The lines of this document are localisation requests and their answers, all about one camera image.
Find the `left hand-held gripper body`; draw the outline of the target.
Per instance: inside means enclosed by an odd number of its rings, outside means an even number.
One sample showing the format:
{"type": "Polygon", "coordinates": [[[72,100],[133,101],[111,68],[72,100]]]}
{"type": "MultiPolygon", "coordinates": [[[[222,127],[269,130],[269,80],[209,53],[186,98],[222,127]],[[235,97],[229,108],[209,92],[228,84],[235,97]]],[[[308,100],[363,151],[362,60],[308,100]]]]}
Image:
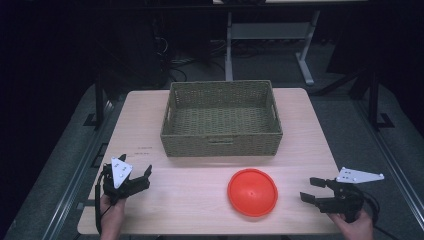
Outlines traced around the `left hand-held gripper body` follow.
{"type": "Polygon", "coordinates": [[[130,178],[133,166],[116,157],[103,168],[103,192],[110,198],[110,204],[115,205],[119,199],[126,199],[149,188],[149,182],[142,183],[141,177],[130,178]]]}

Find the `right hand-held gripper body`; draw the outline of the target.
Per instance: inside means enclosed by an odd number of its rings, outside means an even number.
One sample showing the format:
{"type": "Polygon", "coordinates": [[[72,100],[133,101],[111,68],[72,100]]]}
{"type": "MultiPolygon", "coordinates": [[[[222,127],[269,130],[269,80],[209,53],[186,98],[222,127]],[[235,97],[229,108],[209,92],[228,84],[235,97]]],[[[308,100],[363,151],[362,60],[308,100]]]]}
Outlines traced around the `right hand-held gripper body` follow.
{"type": "Polygon", "coordinates": [[[356,220],[358,212],[367,203],[372,210],[372,222],[379,219],[380,206],[378,201],[357,187],[360,183],[384,180],[382,173],[369,173],[343,167],[334,179],[326,179],[327,186],[334,193],[333,197],[315,198],[315,206],[321,213],[335,213],[345,216],[347,223],[356,220]]]}

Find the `green woven basket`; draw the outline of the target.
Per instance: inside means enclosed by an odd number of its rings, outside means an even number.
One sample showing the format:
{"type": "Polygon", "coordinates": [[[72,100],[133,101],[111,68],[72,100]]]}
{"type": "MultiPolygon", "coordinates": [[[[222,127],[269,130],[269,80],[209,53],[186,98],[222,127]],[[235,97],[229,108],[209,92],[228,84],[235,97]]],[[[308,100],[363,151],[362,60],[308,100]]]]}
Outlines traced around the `green woven basket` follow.
{"type": "Polygon", "coordinates": [[[282,136],[268,80],[171,84],[160,133],[169,157],[273,156],[282,136]]]}

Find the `person's left hand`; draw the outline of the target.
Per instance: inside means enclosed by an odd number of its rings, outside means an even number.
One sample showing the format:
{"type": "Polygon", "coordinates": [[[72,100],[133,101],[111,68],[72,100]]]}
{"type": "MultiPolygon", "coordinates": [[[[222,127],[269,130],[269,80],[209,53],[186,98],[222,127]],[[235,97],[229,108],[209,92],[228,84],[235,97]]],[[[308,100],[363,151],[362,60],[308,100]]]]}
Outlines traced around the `person's left hand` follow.
{"type": "Polygon", "coordinates": [[[102,195],[100,198],[101,228],[100,240],[118,240],[125,219],[125,199],[119,199],[115,205],[110,204],[110,198],[102,195]]]}

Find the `person's right hand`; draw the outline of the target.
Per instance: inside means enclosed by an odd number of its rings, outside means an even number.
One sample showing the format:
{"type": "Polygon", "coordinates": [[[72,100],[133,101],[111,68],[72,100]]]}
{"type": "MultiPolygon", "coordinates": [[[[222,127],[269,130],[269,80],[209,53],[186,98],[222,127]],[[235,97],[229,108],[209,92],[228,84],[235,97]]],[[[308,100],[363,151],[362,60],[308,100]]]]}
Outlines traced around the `person's right hand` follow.
{"type": "Polygon", "coordinates": [[[328,217],[345,240],[374,240],[372,219],[364,209],[358,212],[357,219],[352,223],[347,223],[342,214],[329,213],[328,217]]]}

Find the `black metal stand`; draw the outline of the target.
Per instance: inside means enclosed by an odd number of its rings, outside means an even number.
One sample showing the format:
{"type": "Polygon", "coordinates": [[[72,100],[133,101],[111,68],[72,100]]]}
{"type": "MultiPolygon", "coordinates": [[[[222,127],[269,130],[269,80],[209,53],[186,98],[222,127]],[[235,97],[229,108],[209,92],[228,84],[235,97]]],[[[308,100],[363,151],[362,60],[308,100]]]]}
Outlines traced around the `black metal stand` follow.
{"type": "Polygon", "coordinates": [[[104,90],[102,86],[102,77],[100,73],[97,73],[95,76],[94,91],[95,91],[95,112],[87,116],[84,122],[84,126],[94,126],[95,129],[99,129],[105,119],[104,90]]]}
{"type": "Polygon", "coordinates": [[[368,121],[375,131],[379,131],[381,128],[394,128],[390,117],[378,110],[378,100],[379,79],[377,74],[373,72],[369,83],[368,121]]]}

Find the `metal floor rail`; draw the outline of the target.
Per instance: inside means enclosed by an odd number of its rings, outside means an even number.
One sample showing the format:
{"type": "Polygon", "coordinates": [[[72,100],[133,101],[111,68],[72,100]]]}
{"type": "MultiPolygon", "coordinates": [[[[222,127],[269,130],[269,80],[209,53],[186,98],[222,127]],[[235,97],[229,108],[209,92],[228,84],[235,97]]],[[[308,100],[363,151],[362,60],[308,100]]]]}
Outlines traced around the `metal floor rail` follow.
{"type": "Polygon", "coordinates": [[[395,155],[392,153],[384,137],[382,136],[380,128],[373,125],[368,119],[367,109],[364,104],[359,101],[354,101],[353,105],[355,106],[355,109],[357,110],[368,131],[370,132],[372,138],[376,142],[380,152],[384,157],[391,176],[396,182],[417,223],[424,232],[424,202],[420,199],[404,171],[398,164],[395,155]]]}
{"type": "Polygon", "coordinates": [[[81,240],[77,225],[83,210],[94,204],[89,195],[122,106],[108,101],[101,124],[95,123],[93,102],[72,116],[43,170],[42,187],[54,201],[41,240],[81,240]]]}

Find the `grey metal desk frame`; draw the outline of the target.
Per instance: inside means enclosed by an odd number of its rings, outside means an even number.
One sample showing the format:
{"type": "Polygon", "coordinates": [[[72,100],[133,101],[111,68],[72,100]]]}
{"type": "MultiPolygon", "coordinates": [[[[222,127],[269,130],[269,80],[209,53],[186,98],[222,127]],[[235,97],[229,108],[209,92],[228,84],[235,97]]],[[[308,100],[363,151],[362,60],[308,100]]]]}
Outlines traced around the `grey metal desk frame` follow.
{"type": "Polygon", "coordinates": [[[227,14],[225,80],[233,81],[232,41],[233,40],[303,40],[304,46],[295,54],[296,61],[307,86],[314,84],[314,79],[306,62],[320,11],[315,11],[309,22],[294,23],[235,23],[232,13],[227,14]]]}

